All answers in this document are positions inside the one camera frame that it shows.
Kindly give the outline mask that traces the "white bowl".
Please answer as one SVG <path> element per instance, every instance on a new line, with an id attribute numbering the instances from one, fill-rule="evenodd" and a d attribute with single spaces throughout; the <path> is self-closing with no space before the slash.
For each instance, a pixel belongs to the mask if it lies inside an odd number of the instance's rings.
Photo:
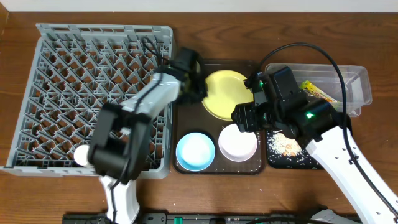
<path id="1" fill-rule="evenodd" d="M 221 153 L 229 160 L 243 162 L 250 159 L 257 150 L 255 133 L 241 132 L 236 124 L 225 127 L 218 137 Z"/>

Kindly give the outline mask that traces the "yellow plate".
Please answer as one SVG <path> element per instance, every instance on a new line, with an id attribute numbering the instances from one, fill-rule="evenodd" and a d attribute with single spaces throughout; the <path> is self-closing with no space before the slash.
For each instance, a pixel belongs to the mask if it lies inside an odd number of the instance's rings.
<path id="1" fill-rule="evenodd" d="M 246 77 L 233 70 L 218 70 L 206 78 L 207 97 L 202 101 L 205 109 L 214 117 L 231 121 L 235 106 L 253 101 L 253 95 L 246 89 Z"/>

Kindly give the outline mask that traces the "green yellow snack wrapper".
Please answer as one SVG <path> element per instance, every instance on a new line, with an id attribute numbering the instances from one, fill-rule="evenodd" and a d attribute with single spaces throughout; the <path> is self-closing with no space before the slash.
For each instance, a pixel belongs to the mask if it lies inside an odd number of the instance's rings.
<path id="1" fill-rule="evenodd" d="M 340 106 L 340 102 L 338 100 L 326 94 L 323 90 L 319 89 L 309 80 L 303 81 L 299 85 L 299 88 L 306 93 L 308 101 L 313 101 L 318 98 L 321 98 L 329 102 L 334 108 L 338 108 Z"/>

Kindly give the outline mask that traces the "blue bowl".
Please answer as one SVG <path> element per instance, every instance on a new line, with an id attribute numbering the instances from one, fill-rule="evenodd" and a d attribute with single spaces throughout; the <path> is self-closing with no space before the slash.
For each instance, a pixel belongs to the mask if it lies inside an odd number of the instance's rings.
<path id="1" fill-rule="evenodd" d="M 207 169 L 216 154 L 212 139 L 203 133 L 188 133 L 177 143 L 175 155 L 179 165 L 190 172 Z"/>

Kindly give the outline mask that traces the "white cup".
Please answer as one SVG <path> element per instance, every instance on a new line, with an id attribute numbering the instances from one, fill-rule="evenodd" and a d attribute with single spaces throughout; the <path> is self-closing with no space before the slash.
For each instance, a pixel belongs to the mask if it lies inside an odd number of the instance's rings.
<path id="1" fill-rule="evenodd" d="M 88 162 L 88 151 L 89 151 L 89 145 L 84 144 L 81 146 L 78 146 L 75 149 L 74 152 L 74 160 L 75 162 L 83 167 L 91 167 L 91 164 Z"/>

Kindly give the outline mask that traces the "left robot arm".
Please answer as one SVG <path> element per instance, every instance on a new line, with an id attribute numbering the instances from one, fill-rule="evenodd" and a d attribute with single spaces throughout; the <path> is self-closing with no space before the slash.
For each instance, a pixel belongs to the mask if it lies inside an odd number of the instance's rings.
<path id="1" fill-rule="evenodd" d="M 102 106 L 87 159 L 105 189 L 110 223 L 136 219 L 136 179 L 150 151 L 153 122 L 170 103 L 201 102 L 207 96 L 206 76 L 200 54 L 183 47 L 168 64 L 156 68 L 152 80 L 132 98 Z"/>

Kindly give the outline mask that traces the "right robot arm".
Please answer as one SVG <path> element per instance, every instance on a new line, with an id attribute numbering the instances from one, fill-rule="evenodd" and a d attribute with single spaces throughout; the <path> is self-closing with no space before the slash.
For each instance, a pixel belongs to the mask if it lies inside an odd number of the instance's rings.
<path id="1" fill-rule="evenodd" d="M 281 131 L 331 176 L 363 223 L 397 223 L 397 195 L 368 162 L 348 129 L 349 116 L 299 87 L 286 65 L 244 81 L 254 100 L 231 119 L 241 132 Z"/>

